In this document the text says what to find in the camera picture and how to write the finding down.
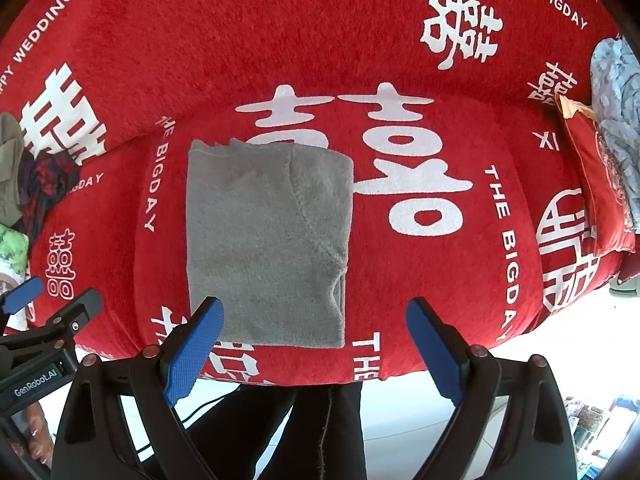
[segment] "black pants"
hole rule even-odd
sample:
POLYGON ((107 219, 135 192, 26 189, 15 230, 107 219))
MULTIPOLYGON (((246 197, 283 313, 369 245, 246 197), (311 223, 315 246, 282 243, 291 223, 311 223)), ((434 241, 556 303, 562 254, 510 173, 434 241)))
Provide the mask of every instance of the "black pants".
MULTIPOLYGON (((187 433, 218 480, 253 480, 258 459, 292 408, 260 480, 366 480, 361 390, 362 383, 242 385, 187 433)), ((151 478, 163 478, 155 457, 144 468, 151 478)))

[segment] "white chinese character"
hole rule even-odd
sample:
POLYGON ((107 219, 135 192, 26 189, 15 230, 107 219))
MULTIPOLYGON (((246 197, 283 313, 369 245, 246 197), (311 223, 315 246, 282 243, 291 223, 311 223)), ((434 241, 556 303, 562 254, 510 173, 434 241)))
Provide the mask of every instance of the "white chinese character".
POLYGON ((474 56, 475 59, 481 57, 481 62, 485 62, 487 56, 493 56, 497 52, 498 45, 490 42, 489 34, 502 29, 502 20, 494 17, 493 7, 489 7, 489 12, 486 11, 486 6, 481 6, 480 8, 479 25, 480 29, 485 29, 486 37, 483 42, 482 33, 480 32, 476 46, 477 31, 473 28, 478 26, 478 6, 480 2, 477 0, 467 0, 466 2, 463 0, 444 0, 443 5, 440 0, 429 0, 429 5, 438 12, 438 15, 424 20, 424 33, 420 41, 426 43, 431 51, 436 53, 444 51, 447 46, 447 40, 452 41, 449 55, 447 59, 438 65, 438 69, 448 70, 453 66, 453 57, 458 46, 464 59, 470 56, 474 56), (450 12, 455 13, 455 26, 449 25, 447 21, 450 12), (463 15, 465 21, 473 28, 461 33, 463 15), (435 26, 440 28, 439 36, 434 36, 431 33, 431 29, 435 26))
POLYGON ((309 130, 308 128, 292 128, 291 130, 275 130, 274 132, 266 132, 253 136, 247 141, 248 144, 269 144, 270 142, 279 142, 280 140, 292 140, 297 144, 305 146, 315 146, 316 148, 328 148, 329 139, 318 130, 309 130))
MULTIPOLYGON (((185 324, 187 322, 187 319, 184 316, 182 316, 182 320, 180 322, 174 323, 171 321, 171 316, 174 313, 171 311, 170 308, 167 308, 163 305, 161 311, 162 311, 162 319, 152 318, 151 323, 158 323, 159 325, 162 325, 164 327, 164 332, 156 332, 156 335, 158 337, 161 337, 162 339, 166 339, 175 327, 177 327, 180 324, 185 324)), ((158 344, 162 344, 162 339, 158 339, 158 344)))
POLYGON ((76 272, 71 269, 73 255, 71 243, 76 237, 69 229, 64 234, 53 234, 49 238, 49 254, 47 255, 47 292, 52 297, 59 296, 64 300, 72 300, 74 286, 71 283, 76 278, 76 272))
MULTIPOLYGON (((234 349, 234 350, 243 350, 243 351, 244 350, 252 351, 254 349, 254 347, 252 347, 251 345, 241 344, 241 347, 238 348, 233 343, 223 343, 223 342, 216 343, 214 348, 234 349)), ((258 371, 258 361, 247 353, 243 353, 241 357, 229 357, 225 355, 217 355, 214 352, 211 352, 209 354, 209 361, 211 362, 214 370, 217 373, 221 375, 227 375, 229 378, 231 378, 234 381, 239 380, 236 374, 240 374, 242 377, 242 380, 245 383, 249 382, 251 377, 255 377, 256 375, 260 374, 260 372, 258 371), (223 360, 234 361, 235 363, 242 363, 242 368, 238 370, 234 368, 226 368, 225 364, 222 362, 223 360)))
POLYGON ((445 198, 408 198, 389 210, 389 225, 402 235, 445 236, 461 229, 462 224, 462 211, 445 198), (421 224, 415 217, 427 211, 437 211, 440 219, 431 224, 421 224))
POLYGON ((86 97, 72 105, 82 88, 73 80, 62 90, 70 77, 71 70, 66 63, 58 72, 54 70, 47 77, 40 97, 33 105, 27 102, 22 108, 20 126, 25 146, 32 144, 33 156, 42 151, 58 153, 68 149, 81 165, 86 158, 106 152, 104 142, 99 140, 107 128, 95 117, 86 97))
POLYGON ((540 74, 538 84, 527 82, 527 85, 533 88, 533 92, 529 94, 528 98, 555 106, 554 95, 556 93, 566 94, 567 91, 578 84, 578 82, 574 78, 573 72, 570 74, 563 72, 558 68, 558 63, 555 65, 547 63, 546 67, 549 70, 540 74))
POLYGON ((391 83, 380 83, 375 95, 338 95, 338 99, 351 103, 375 103, 381 109, 367 115, 377 121, 418 121, 422 114, 404 109, 404 105, 428 105, 433 99, 400 95, 391 83))
POLYGON ((271 111, 269 117, 258 119, 255 125, 259 128, 273 128, 274 126, 287 126, 288 124, 300 124, 311 121, 313 114, 295 111, 298 106, 321 105, 333 101, 333 97, 314 96, 298 97, 290 85, 279 85, 271 101, 242 105, 236 108, 236 112, 265 112, 271 111))
POLYGON ((545 209, 536 231, 540 255, 570 250, 567 266, 543 274, 543 304, 550 311, 559 310, 577 300, 596 275, 600 259, 582 254, 582 240, 589 237, 584 209, 561 215, 559 203, 566 196, 581 195, 582 190, 566 189, 558 193, 545 209))
POLYGON ((386 176, 356 182, 354 192, 364 195, 454 193, 473 187, 469 180, 458 180, 445 174, 449 165, 440 158, 430 158, 415 168, 384 158, 376 158, 373 165, 386 176))

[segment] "red pillow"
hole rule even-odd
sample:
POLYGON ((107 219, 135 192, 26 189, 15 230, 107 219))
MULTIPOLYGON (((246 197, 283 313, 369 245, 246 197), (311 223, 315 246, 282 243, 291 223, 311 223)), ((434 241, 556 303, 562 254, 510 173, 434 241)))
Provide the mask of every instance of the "red pillow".
POLYGON ((587 221, 592 229, 595 227, 593 253, 635 252, 636 235, 625 187, 616 160, 597 129, 593 111, 560 94, 556 94, 556 104, 576 156, 587 221))
MULTIPOLYGON (((636 243, 640 241, 640 235, 636 235, 636 243)), ((626 283, 629 280, 640 276, 640 253, 625 253, 622 256, 622 264, 618 273, 618 283, 626 283)))

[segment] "red bedspread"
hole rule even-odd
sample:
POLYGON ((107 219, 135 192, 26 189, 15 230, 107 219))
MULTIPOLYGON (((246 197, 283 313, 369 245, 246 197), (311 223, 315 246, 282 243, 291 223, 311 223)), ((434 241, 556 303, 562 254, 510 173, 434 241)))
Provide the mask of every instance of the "red bedspread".
POLYGON ((354 160, 347 345, 220 342, 208 376, 422 369, 404 327, 418 295, 470 342, 535 327, 619 264, 582 254, 577 176, 540 104, 585 100, 615 33, 596 0, 32 0, 0 44, 0 108, 32 150, 83 164, 33 249, 36 323, 88 286, 105 309, 87 348, 130 355, 183 322, 186 155, 236 137, 354 160))

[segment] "gray cloth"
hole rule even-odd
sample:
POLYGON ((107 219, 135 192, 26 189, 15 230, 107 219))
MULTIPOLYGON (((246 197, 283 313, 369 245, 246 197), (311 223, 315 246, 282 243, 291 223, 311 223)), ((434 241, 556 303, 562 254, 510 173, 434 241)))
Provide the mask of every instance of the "gray cloth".
POLYGON ((0 114, 0 224, 11 227, 20 218, 18 165, 24 151, 22 129, 10 113, 0 114))
POLYGON ((348 156, 287 142, 194 140, 186 208, 191 311, 219 298, 220 340, 344 346, 348 156))

